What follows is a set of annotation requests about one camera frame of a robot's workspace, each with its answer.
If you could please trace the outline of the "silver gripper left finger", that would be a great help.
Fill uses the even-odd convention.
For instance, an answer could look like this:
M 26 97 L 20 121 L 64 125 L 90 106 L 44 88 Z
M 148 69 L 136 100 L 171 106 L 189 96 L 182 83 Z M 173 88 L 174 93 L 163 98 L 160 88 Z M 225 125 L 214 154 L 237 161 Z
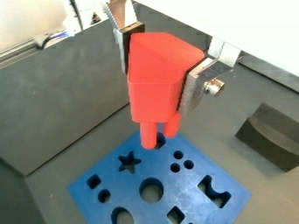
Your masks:
M 122 71 L 127 74 L 131 36 L 144 32 L 146 25 L 138 21 L 132 0 L 103 0 L 102 6 L 114 27 Z

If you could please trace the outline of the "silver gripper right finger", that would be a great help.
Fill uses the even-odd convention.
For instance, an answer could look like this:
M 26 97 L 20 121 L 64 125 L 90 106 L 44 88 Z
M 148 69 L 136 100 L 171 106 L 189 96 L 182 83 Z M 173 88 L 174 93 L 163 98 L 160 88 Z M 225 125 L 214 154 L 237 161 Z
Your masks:
M 230 43 L 213 37 L 209 52 L 186 75 L 182 98 L 178 106 L 185 116 L 201 103 L 206 94 L 218 96 L 225 82 L 218 77 L 234 69 L 242 50 Z

